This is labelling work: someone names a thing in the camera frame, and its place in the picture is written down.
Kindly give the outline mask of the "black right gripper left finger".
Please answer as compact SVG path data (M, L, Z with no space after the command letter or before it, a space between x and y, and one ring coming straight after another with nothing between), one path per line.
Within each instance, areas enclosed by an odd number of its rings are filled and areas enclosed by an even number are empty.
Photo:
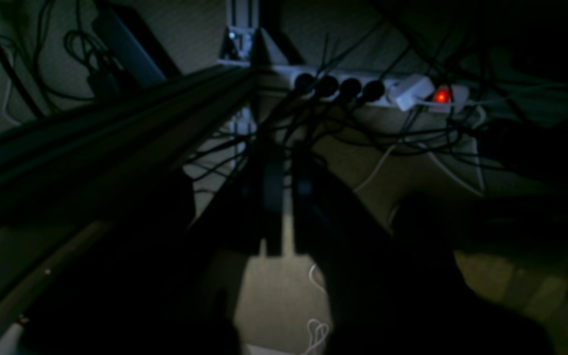
M280 256L283 249L284 149L261 143L245 166L223 184L187 232L204 248L223 247L257 255Z

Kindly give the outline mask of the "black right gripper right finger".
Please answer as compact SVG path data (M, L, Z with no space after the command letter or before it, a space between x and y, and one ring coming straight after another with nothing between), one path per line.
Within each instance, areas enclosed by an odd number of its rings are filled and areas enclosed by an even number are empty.
M311 257L324 276L391 270L390 234L301 143L291 149L291 197L295 251Z

